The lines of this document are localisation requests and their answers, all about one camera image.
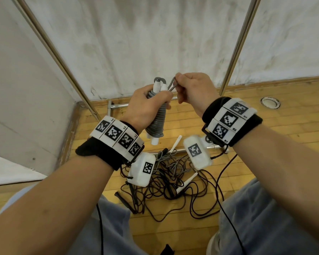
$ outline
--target forearm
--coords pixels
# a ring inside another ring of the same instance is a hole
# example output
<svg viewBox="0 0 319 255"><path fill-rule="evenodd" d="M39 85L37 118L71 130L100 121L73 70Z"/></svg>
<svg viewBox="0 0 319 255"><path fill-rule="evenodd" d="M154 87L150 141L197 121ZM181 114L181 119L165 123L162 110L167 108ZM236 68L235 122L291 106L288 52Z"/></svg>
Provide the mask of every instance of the forearm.
<svg viewBox="0 0 319 255"><path fill-rule="evenodd" d="M319 153L264 125L234 150L272 197L319 239Z"/></svg>
<svg viewBox="0 0 319 255"><path fill-rule="evenodd" d="M96 156L64 164L0 215L0 254L64 254L112 172Z"/></svg>

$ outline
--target person's right arm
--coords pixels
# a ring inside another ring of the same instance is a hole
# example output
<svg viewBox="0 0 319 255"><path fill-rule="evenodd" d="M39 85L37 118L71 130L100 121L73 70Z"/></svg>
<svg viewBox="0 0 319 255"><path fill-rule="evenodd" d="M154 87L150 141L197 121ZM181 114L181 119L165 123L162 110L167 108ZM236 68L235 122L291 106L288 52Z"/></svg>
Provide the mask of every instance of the person's right arm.
<svg viewBox="0 0 319 255"><path fill-rule="evenodd" d="M179 103L202 117L219 97L204 73L176 74ZM319 240L319 153L260 124L233 146L262 186Z"/></svg>

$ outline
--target person's left arm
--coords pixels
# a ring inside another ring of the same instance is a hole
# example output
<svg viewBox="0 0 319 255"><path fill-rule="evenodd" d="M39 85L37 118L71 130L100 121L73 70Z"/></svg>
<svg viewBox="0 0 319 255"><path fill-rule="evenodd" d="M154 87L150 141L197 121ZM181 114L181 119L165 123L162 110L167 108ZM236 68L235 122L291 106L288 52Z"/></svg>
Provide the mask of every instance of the person's left arm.
<svg viewBox="0 0 319 255"><path fill-rule="evenodd" d="M155 118L172 93L151 99L152 85L135 91L123 121L138 133ZM94 210L113 173L97 156L77 156L0 214L0 254L64 254Z"/></svg>

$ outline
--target white shoe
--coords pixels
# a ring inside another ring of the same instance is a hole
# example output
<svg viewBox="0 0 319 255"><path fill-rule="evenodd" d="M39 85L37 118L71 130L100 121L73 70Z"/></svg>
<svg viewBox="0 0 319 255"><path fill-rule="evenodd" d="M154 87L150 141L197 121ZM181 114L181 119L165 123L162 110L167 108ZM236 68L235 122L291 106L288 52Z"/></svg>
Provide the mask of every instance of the white shoe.
<svg viewBox="0 0 319 255"><path fill-rule="evenodd" d="M217 255L220 252L220 232L217 231L216 234L209 240L206 255Z"/></svg>

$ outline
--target wristband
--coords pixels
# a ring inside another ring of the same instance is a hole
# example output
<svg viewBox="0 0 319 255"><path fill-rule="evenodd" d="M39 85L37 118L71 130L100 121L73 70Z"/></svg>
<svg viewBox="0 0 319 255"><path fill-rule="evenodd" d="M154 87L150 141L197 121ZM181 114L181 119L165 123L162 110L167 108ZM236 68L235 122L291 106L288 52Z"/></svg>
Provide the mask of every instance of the wristband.
<svg viewBox="0 0 319 255"><path fill-rule="evenodd" d="M204 112L202 131L220 146L233 146L249 131L262 123L257 110L240 98L221 97Z"/></svg>
<svg viewBox="0 0 319 255"><path fill-rule="evenodd" d="M123 163L130 166L144 149L144 142L134 127L110 116L105 116L90 136L76 149L76 154L96 155L114 170L118 170Z"/></svg>

